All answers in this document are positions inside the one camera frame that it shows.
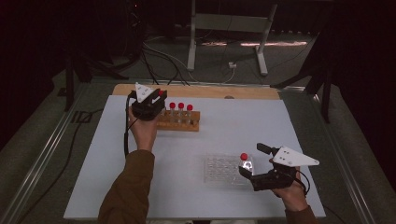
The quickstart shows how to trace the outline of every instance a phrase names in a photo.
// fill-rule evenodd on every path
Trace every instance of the metal stand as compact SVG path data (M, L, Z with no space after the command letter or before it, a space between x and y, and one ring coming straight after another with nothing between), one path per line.
M246 17L246 16L232 16L232 15L218 15L218 14L201 14L195 12L195 0L191 0L191 39L189 59L187 62L187 69L194 70L195 66L195 30L209 29L209 30L225 30L225 31L240 31L240 32L254 32L262 33L262 41L256 48L257 60L260 67L260 74L262 76L268 75L267 66L265 64L263 50L267 40L270 28L276 12L276 4L271 6L271 11L267 18L262 17Z

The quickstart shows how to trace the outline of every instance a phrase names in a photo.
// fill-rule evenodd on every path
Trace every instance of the brown sleeve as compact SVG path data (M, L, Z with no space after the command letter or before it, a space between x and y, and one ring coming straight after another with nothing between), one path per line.
M299 212L285 210L288 224L318 224L310 206Z
M114 181L99 210L99 223L146 223L154 155L135 150Z

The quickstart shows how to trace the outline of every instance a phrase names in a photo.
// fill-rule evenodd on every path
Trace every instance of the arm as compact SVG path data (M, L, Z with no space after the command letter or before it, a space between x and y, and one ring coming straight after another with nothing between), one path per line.
M297 173L297 178L300 179L300 173ZM273 193L285 204L288 224L318 224L299 183L294 181L288 188L273 189Z
M135 117L130 109L130 125ZM126 157L125 167L108 191L99 211L99 223L146 223L149 188L154 170L151 150L157 119L137 120L131 127L138 150Z

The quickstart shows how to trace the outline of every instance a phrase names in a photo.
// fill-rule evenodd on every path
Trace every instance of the white table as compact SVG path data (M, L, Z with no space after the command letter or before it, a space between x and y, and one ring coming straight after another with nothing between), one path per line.
M121 172L125 100L125 96L109 96L64 218L96 219L102 200ZM249 153L260 174L272 169L272 165L268 162L270 156L256 149L257 143L302 151L283 101L168 97L166 102L192 104L194 110L201 111L200 132L158 132L148 219L285 216L283 203L270 190L255 192L204 182L207 155ZM325 217L309 169L302 167L302 172L311 183L308 203L317 217Z

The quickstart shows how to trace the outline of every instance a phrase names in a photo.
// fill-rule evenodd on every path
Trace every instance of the human hand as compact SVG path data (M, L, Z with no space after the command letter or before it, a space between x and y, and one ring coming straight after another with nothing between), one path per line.
M149 121L136 119L132 113L131 107L128 109L128 115L128 125L131 127L132 134L134 135L137 149L151 151L154 146L155 138L157 137L157 121L159 116Z
M296 178L301 179L300 173L297 172ZM286 210L291 212L302 211L308 207L306 198L304 195L303 186L296 181L293 181L290 187L284 189L271 189L271 191L278 197L280 197L285 204Z

